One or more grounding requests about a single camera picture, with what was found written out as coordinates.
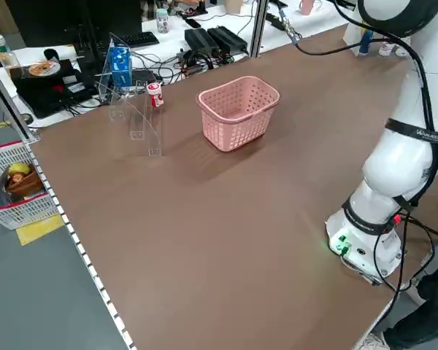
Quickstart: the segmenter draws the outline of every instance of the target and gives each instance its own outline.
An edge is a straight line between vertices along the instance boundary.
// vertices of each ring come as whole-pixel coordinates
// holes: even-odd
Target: white wire basket
[[[13,163],[32,164],[23,142],[14,141],[0,146],[0,175]],[[0,224],[10,230],[57,214],[57,208],[48,193],[41,193],[25,201],[0,207]]]

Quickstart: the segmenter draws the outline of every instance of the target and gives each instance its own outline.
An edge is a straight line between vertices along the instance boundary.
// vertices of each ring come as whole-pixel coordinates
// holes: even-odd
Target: yellow sticker
[[[31,243],[48,233],[61,228],[64,225],[60,215],[53,215],[47,219],[43,219],[38,222],[33,222],[32,224],[20,227],[16,229],[18,238],[20,239],[21,245]]]

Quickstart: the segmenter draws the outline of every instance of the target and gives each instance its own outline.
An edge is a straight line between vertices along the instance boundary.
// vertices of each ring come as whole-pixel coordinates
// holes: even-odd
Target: brown table
[[[305,45],[327,50],[342,33]],[[356,343],[392,293],[342,266],[324,222],[361,181],[405,69],[287,46],[164,87],[163,158],[140,157],[103,108],[43,130],[32,149],[138,349]],[[195,96],[242,75],[277,88],[280,105],[264,137],[224,154],[202,136]],[[438,229],[438,191],[418,216]],[[411,271],[427,242],[409,241]]]

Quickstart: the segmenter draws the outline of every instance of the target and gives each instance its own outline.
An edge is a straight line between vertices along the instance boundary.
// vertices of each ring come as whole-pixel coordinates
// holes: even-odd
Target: red basket rim
[[[11,141],[11,142],[7,142],[6,144],[1,144],[0,148],[6,147],[6,146],[11,146],[13,144],[21,144],[21,143],[22,143],[22,141]]]
[[[37,198],[41,198],[44,197],[45,195],[49,195],[48,193],[41,193],[40,195],[37,195],[36,197],[33,198],[29,198],[29,199],[25,199],[24,201],[21,202],[17,202],[17,203],[13,203],[13,204],[9,204],[8,206],[0,206],[0,211],[1,210],[5,210],[5,209],[10,209],[10,208],[14,208],[16,206],[22,206],[23,204],[29,203],[34,201]]]

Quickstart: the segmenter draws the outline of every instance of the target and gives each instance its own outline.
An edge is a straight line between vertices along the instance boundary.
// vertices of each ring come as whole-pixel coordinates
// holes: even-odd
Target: pink cup
[[[308,16],[312,9],[313,9],[313,4],[315,3],[315,0],[301,0],[300,1],[300,13],[303,14],[304,16]]]

